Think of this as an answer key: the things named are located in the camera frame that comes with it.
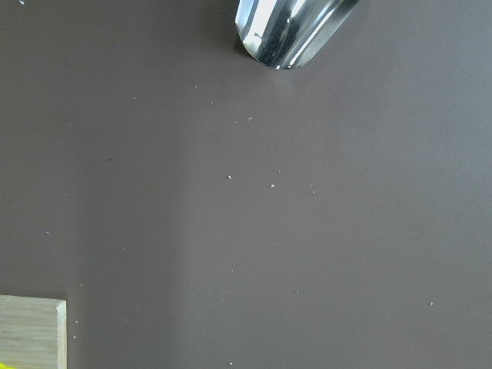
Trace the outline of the shiny metal scoop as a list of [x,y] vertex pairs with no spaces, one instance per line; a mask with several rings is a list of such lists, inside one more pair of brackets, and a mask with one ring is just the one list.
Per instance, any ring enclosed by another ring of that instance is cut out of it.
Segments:
[[240,0],[238,37],[257,62],[275,70],[307,65],[344,24],[354,0]]

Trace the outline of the light wooden cutting board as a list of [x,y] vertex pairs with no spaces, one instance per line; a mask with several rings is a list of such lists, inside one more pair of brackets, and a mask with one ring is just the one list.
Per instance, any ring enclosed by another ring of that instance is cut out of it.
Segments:
[[1,296],[1,364],[10,368],[67,367],[64,300]]

